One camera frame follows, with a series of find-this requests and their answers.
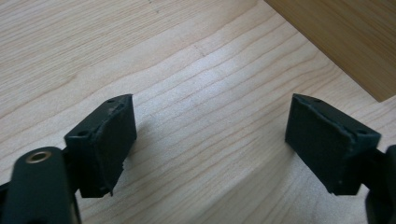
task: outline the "wooden table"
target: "wooden table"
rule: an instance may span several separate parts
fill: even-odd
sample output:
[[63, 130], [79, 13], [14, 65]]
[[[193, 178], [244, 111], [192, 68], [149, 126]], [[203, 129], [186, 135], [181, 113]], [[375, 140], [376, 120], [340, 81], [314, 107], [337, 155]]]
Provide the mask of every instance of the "wooden table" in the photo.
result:
[[365, 187], [328, 194], [284, 142], [294, 92], [394, 144], [377, 103], [262, 0], [7, 1], [0, 5], [0, 170], [134, 94], [138, 139], [114, 197], [84, 223], [365, 223]]

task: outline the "light wood surface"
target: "light wood surface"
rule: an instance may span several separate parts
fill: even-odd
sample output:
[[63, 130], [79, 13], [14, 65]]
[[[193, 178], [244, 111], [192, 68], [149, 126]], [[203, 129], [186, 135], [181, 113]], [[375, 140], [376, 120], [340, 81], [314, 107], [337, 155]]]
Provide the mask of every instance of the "light wood surface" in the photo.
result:
[[396, 1], [265, 1], [375, 99], [396, 94]]
[[84, 223], [365, 223], [366, 188], [327, 193], [284, 143], [294, 92], [395, 143], [378, 103], [263, 1], [0, 5], [0, 182], [104, 100], [134, 94], [138, 138], [113, 197]]

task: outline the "wooden board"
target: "wooden board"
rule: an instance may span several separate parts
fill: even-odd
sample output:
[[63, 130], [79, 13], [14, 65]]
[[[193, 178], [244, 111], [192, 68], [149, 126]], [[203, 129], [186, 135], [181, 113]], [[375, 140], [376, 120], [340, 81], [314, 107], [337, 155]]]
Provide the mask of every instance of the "wooden board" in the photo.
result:
[[376, 100], [396, 94], [396, 1], [265, 1]]
[[396, 139], [378, 103], [262, 0], [4, 1], [0, 183], [104, 100], [134, 94], [138, 137], [83, 223], [366, 223], [285, 144], [294, 92]]

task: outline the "wood grain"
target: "wood grain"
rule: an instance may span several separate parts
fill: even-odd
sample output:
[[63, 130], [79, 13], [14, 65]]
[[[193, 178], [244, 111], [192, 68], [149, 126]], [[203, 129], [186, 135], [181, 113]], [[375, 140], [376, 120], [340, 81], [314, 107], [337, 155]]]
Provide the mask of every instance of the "wood grain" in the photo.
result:
[[134, 94], [138, 139], [113, 197], [84, 223], [365, 223], [284, 143], [294, 92], [394, 143], [381, 104], [263, 1], [6, 1], [0, 5], [0, 181], [104, 100]]
[[265, 1], [376, 100], [396, 94], [396, 1]]

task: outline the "screw hole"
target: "screw hole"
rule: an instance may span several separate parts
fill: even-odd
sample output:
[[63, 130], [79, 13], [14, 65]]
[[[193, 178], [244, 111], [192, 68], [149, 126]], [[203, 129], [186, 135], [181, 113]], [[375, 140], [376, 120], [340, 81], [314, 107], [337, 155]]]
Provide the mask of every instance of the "screw hole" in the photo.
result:
[[364, 131], [364, 130], [362, 130], [362, 129], [359, 129], [359, 130], [357, 130], [356, 132], [357, 132], [357, 133], [361, 133], [361, 134], [367, 134], [367, 132]]
[[49, 151], [40, 151], [40, 152], [30, 155], [26, 159], [26, 162], [27, 163], [38, 163], [38, 162], [48, 159], [50, 157], [50, 154], [51, 153]]
[[77, 133], [78, 136], [82, 137], [88, 134], [88, 131], [81, 131], [79, 133]]

